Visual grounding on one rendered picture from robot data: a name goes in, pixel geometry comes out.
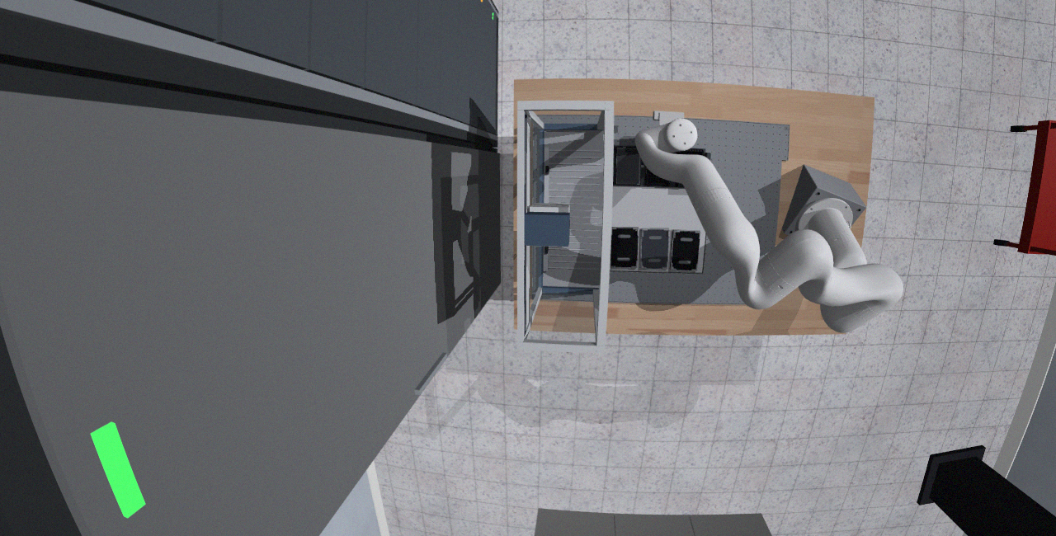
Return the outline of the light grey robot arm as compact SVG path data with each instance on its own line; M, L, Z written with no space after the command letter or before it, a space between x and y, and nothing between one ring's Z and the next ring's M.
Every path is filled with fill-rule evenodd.
M895 270L866 262L850 229L852 210L840 199L811 203L799 217L799 229L761 259L753 225L714 165L701 155L672 153L693 148L696 126L684 119L684 112L654 111L653 121L659 126L636 134L639 156L652 174L683 184L710 244L734 266L737 291L747 306L768 309L799 287L809 302L821 304L829 328L846 333L903 295Z

